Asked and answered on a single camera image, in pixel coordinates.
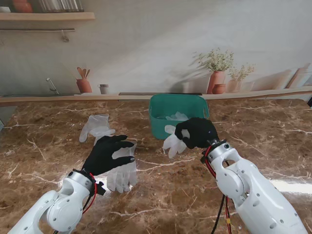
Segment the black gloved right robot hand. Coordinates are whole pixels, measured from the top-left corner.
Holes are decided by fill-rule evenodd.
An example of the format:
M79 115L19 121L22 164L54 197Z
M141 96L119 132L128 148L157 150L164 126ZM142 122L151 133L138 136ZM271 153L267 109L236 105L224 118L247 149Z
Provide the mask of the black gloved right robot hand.
M219 137L213 123L205 118L194 117L176 125L175 135L182 140L189 149L195 147L207 148Z

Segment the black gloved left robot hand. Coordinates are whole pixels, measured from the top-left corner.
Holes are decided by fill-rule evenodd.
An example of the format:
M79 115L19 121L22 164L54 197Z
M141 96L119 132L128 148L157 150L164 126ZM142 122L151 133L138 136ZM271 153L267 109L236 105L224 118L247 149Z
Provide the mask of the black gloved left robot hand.
M93 176L101 175L116 167L123 166L135 161L133 156L122 156L113 159L113 153L120 149L131 148L133 143L126 141L126 135L103 136L93 147L90 155L82 166L82 170Z

